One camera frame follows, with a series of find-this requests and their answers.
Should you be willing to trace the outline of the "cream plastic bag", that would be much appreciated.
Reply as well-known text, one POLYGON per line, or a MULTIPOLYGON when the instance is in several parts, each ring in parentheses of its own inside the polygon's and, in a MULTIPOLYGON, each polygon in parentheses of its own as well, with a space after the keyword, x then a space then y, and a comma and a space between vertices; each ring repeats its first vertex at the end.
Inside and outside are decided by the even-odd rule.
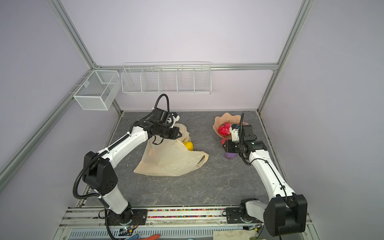
POLYGON ((183 124, 180 128, 182 137, 176 140, 165 139, 160 145, 154 145, 153 139, 147 142, 142 159, 134 173, 157 176, 179 177, 201 168, 209 159, 209 154, 201 151, 189 151, 185 146, 190 142, 190 133, 183 124))

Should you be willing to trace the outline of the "yellow lemon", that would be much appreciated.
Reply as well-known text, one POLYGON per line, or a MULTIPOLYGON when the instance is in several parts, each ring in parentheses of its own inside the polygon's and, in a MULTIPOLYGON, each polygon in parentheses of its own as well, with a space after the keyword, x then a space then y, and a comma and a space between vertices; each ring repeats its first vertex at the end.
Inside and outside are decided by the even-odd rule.
POLYGON ((184 146, 188 149, 188 151, 194 150, 194 144, 192 142, 184 142, 184 146))

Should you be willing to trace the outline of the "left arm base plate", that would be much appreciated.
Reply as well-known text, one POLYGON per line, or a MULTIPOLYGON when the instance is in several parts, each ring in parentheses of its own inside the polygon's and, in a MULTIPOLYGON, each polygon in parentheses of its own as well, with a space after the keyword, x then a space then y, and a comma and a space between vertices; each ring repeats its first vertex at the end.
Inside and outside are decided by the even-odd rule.
POLYGON ((108 211, 107 223, 109 226, 140 226, 145 225, 148 215, 148 209, 128 209, 118 215, 108 211))

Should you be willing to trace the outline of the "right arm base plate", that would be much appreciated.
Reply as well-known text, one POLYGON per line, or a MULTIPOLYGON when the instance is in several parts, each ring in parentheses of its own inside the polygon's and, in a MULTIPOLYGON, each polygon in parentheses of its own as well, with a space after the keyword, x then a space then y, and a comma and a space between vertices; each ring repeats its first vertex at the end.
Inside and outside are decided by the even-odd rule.
POLYGON ((225 208, 222 212, 228 224, 260 224, 260 220, 253 217, 244 217, 239 207, 225 208))

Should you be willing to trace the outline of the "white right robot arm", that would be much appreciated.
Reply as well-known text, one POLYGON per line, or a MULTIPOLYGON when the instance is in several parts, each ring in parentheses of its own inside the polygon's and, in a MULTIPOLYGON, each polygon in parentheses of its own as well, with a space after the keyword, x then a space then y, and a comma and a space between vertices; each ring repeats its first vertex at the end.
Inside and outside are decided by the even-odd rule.
POLYGON ((244 199, 240 214, 244 221, 257 219, 273 237, 303 233, 306 229, 308 202, 284 180, 274 165, 267 146, 257 139, 250 125, 230 128, 231 137, 223 143, 227 153, 238 154, 247 166, 259 174, 267 191, 269 202, 244 199))

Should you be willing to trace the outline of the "red dragon fruit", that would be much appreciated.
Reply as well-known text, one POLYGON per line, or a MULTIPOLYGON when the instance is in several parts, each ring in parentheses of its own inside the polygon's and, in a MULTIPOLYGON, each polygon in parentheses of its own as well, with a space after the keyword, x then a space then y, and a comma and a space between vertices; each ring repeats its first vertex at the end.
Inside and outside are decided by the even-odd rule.
POLYGON ((223 123, 222 125, 219 126, 218 133, 224 137, 227 137, 231 135, 231 129, 232 129, 231 123, 223 123))

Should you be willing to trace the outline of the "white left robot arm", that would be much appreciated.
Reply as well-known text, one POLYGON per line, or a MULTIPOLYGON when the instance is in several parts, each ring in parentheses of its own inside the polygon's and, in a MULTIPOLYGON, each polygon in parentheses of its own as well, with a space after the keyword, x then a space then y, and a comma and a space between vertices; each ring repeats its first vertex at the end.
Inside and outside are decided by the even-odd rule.
POLYGON ((118 187, 115 168, 140 144, 151 138, 176 140, 182 136, 176 122, 180 119, 175 112, 167 112, 159 108, 145 118, 137 120, 132 128, 109 147, 94 153, 88 152, 84 157, 84 167, 77 181, 83 180, 93 191, 86 197, 96 197, 107 209, 107 217, 114 219, 119 225, 127 225, 132 221, 131 204, 118 187))

